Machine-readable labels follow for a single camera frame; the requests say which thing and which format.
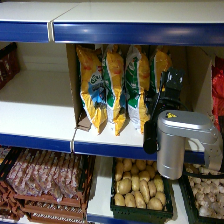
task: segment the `shelf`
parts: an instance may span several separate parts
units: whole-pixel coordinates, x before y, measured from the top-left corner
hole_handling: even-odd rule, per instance
[[[74,108],[68,73],[22,71],[0,91],[0,145],[70,152]]]
[[[54,20],[56,42],[223,46],[224,3],[84,2]]]
[[[113,218],[113,213],[110,210],[112,161],[113,158],[96,157],[93,184],[90,191],[90,200],[87,209],[87,220],[89,222],[99,223],[137,224],[137,222],[118,220]],[[172,187],[174,190],[175,197],[174,200],[174,197],[172,196],[174,217],[173,220],[170,220],[166,223],[188,224],[188,218],[178,182],[173,181]]]
[[[115,136],[107,123],[100,135],[91,126],[89,132],[76,130],[74,151],[78,154],[156,160],[156,154],[147,154],[143,148],[143,135],[126,120],[120,136]],[[185,162],[204,163],[204,148],[196,139],[186,140]]]
[[[48,42],[51,21],[74,3],[4,2],[0,7],[0,41]]]

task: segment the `black plastic crate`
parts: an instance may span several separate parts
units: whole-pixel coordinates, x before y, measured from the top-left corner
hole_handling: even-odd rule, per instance
[[[224,223],[224,219],[216,219],[199,216],[199,211],[195,206],[195,198],[190,186],[188,177],[182,175],[179,179],[180,189],[184,199],[184,205],[188,216],[189,224],[218,224]]]
[[[110,209],[113,211],[114,218],[116,219],[125,219],[137,222],[148,222],[148,223],[164,223],[167,219],[173,217],[173,206],[170,196],[170,186],[166,178],[163,178],[164,183],[164,194],[166,195],[166,206],[163,211],[156,211],[151,209],[142,209],[142,208],[130,208],[124,206],[115,205],[114,195],[115,192],[115,158],[113,160],[113,170],[112,170],[112,186],[111,186],[111,200],[110,200]]]

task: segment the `chip bag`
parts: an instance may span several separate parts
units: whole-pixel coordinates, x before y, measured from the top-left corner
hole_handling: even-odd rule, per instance
[[[150,68],[148,58],[140,46],[130,46],[126,58],[126,88],[128,93],[128,113],[134,127],[144,133],[144,124],[149,120],[145,105],[145,91],[149,90]]]
[[[118,45],[108,45],[104,53],[103,79],[106,87],[108,121],[117,136],[126,119],[124,60],[118,52]]]
[[[154,93],[159,91],[161,73],[167,72],[172,66],[172,61],[167,51],[167,48],[157,49],[155,56],[150,62],[150,88]]]
[[[101,50],[76,46],[80,62],[80,96],[90,122],[99,134],[100,125],[107,119],[105,88],[102,80]]]

